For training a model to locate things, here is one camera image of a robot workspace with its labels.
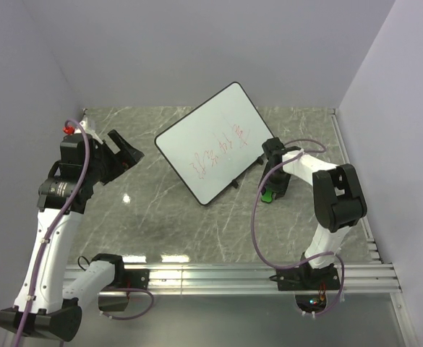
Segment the aluminium rail frame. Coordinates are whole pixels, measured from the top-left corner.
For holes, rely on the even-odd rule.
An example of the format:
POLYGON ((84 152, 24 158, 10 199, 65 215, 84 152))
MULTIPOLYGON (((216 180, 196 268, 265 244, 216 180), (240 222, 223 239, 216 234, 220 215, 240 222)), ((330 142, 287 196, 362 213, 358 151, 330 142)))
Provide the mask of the aluminium rail frame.
POLYGON ((189 193, 154 144, 186 107, 94 108, 87 111, 105 137, 117 129, 145 156, 116 181, 97 186, 72 242, 65 283, 80 271, 77 257, 120 254, 130 273, 149 270, 148 293, 133 293, 125 312, 109 317, 87 305, 73 346, 283 346, 282 327, 313 329, 311 346, 401 346, 393 308, 401 291, 360 223, 343 241, 343 300, 330 312, 304 317, 294 294, 279 291, 263 253, 296 262, 315 233, 311 187, 290 181, 286 195, 255 202, 263 167, 255 165, 208 206, 189 193))

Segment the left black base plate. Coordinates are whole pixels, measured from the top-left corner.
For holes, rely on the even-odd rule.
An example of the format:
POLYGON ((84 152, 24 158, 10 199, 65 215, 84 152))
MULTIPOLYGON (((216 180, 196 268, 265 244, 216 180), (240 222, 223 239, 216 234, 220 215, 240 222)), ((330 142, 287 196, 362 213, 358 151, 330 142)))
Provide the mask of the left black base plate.
POLYGON ((114 280, 105 286, 102 291, 124 291, 128 288, 148 289, 150 271, 148 269, 124 270, 116 273, 114 280))

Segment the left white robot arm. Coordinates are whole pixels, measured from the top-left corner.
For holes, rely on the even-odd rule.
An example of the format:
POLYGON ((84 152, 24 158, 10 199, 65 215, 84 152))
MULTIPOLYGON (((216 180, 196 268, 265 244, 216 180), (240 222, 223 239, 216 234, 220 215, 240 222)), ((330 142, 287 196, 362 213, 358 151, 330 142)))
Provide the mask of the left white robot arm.
POLYGON ((38 189, 30 265, 13 305, 0 311, 0 327, 17 338, 70 342, 80 328, 84 308, 99 292, 117 291, 127 284, 122 257, 101 253, 64 285, 69 250, 95 185, 117 179, 143 157, 115 129, 108 136, 117 153, 91 134, 66 135, 60 143, 60 159, 38 189))

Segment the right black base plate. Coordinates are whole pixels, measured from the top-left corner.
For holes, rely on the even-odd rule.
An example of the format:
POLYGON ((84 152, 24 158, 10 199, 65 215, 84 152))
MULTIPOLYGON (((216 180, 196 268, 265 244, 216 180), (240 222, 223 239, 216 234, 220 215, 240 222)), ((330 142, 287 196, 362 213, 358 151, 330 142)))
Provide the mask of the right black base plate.
POLYGON ((341 286, 334 265, 314 269, 307 263, 289 270, 277 270, 269 279, 277 283, 279 291, 338 290, 341 286))

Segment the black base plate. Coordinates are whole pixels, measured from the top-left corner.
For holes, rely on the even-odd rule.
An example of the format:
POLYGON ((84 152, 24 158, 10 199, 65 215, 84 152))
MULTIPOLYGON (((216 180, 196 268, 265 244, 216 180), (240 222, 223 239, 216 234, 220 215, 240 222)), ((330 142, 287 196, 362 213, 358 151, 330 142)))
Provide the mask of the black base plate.
POLYGON ((307 263, 289 270, 277 270, 269 279, 277 283, 279 291, 338 290, 341 286, 334 265, 314 269, 307 263))
POLYGON ((124 291, 128 288, 148 289, 150 271, 148 269, 124 270, 116 273, 114 280, 105 286, 102 291, 124 291))

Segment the white whiteboard black frame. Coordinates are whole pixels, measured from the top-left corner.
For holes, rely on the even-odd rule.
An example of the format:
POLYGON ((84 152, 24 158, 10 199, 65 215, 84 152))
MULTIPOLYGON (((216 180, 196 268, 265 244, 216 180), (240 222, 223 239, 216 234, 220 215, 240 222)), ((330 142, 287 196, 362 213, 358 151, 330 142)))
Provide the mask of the white whiteboard black frame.
POLYGON ((232 82, 154 139, 197 202, 212 202, 263 154, 273 137, 248 94, 232 82))

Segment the green whiteboard eraser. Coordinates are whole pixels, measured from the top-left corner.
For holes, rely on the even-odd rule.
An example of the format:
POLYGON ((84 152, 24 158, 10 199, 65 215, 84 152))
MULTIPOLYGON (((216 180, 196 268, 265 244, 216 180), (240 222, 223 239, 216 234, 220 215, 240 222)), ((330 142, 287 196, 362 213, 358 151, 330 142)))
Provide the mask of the green whiteboard eraser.
POLYGON ((261 191, 260 199, 264 203, 271 203, 275 198, 275 192, 269 188, 263 188, 261 191))

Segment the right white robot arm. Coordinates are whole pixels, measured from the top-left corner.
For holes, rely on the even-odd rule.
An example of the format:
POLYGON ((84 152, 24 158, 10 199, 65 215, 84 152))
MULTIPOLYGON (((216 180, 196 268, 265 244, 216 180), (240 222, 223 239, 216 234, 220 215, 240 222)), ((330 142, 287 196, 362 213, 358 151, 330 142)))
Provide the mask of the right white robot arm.
POLYGON ((302 253, 308 260, 289 270, 277 270, 272 280, 284 290, 338 289, 340 280, 334 262, 344 237, 367 214, 367 204, 356 169, 336 165, 305 154, 299 147, 266 150, 264 173, 282 163, 263 186, 264 200, 283 197, 295 176, 312 187, 318 225, 311 244, 302 253))

